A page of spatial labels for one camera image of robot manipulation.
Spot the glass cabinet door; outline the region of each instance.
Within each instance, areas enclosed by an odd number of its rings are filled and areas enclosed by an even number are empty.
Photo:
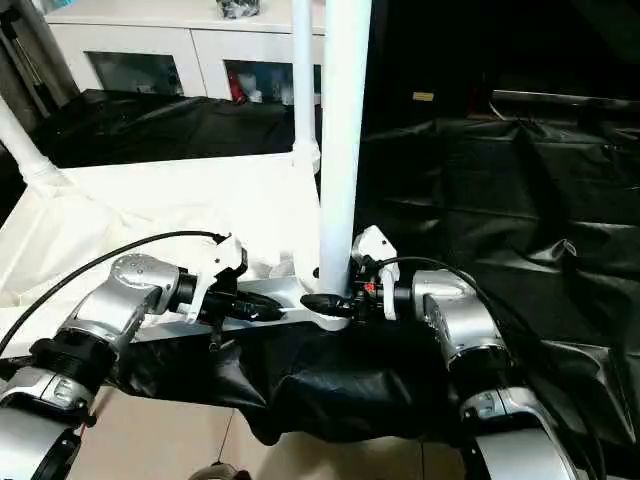
[[[184,94],[171,55],[87,52],[87,56],[105,90]]]
[[[80,91],[205,96],[188,29],[51,24]]]
[[[231,100],[293,105],[293,65],[248,60],[224,61]],[[322,67],[314,66],[316,104],[322,97]]]

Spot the robotic arm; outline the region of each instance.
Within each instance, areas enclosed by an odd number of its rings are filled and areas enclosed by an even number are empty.
[[[229,294],[247,264],[239,244],[226,242],[236,254],[217,268],[214,280],[224,284],[222,291],[203,293],[199,304],[240,318],[281,315],[273,303],[256,305]],[[95,424],[89,413],[94,397],[145,314],[176,311],[192,304],[197,292],[197,278],[184,269],[142,254],[117,259],[107,281],[85,297],[53,339],[32,346],[32,366],[20,369],[0,392],[0,478],[66,478],[81,446],[74,431]]]
[[[19,370],[0,392],[0,478],[66,478],[81,446],[74,431],[95,423],[89,413],[94,397],[145,314],[184,311],[186,305],[187,320],[194,312],[215,312],[214,346],[227,316],[279,323],[278,302],[237,291],[246,252],[232,238],[219,246],[226,254],[205,283],[147,255],[119,258],[106,282],[75,308],[54,338],[33,345],[32,366]],[[354,245],[359,274],[353,296],[307,295],[301,301],[332,317],[371,320],[383,312],[386,321],[420,321],[433,329],[472,439],[466,452],[469,478],[578,480],[552,416],[520,377],[465,276],[417,271],[409,286],[401,286],[395,256],[380,230],[370,227]]]
[[[552,416],[526,386],[494,319],[464,278],[418,270],[409,286],[399,285],[396,251],[375,226],[356,239],[352,257],[358,266],[352,298],[307,295],[302,303],[364,321],[384,312],[386,321],[426,322],[433,329],[471,438],[469,478],[579,479]]]

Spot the tile floor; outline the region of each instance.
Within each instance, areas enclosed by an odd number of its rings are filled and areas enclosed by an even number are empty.
[[[248,470],[253,480],[464,478],[457,452],[446,446],[391,437],[335,445],[290,433],[266,447],[231,409],[139,399],[108,389],[96,401],[101,405],[106,407],[98,425],[84,434],[71,480],[187,480],[218,457]]]

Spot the black fabric backdrop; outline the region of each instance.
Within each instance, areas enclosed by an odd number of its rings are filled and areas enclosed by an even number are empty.
[[[274,153],[292,143],[291,113],[89,91],[35,138],[61,167]],[[3,165],[5,217],[22,187],[11,162]],[[356,231],[371,224],[401,254],[444,259],[507,300],[579,389],[609,472],[640,478],[636,139],[595,123],[467,120],[370,136],[361,147]],[[215,354],[207,347],[207,337],[134,345],[113,382],[133,395],[237,407],[265,443],[293,430],[330,441],[459,440],[439,349],[421,325],[261,329]],[[526,339],[517,347],[526,357]],[[25,362],[2,363],[3,376]],[[528,367],[580,432],[560,389]]]

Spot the red component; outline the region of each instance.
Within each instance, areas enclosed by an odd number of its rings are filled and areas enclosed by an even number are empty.
[[[229,90],[231,90],[231,99],[237,104],[243,104],[247,101],[247,96],[242,91],[240,81],[238,80],[238,74],[236,72],[228,72],[229,77]]]

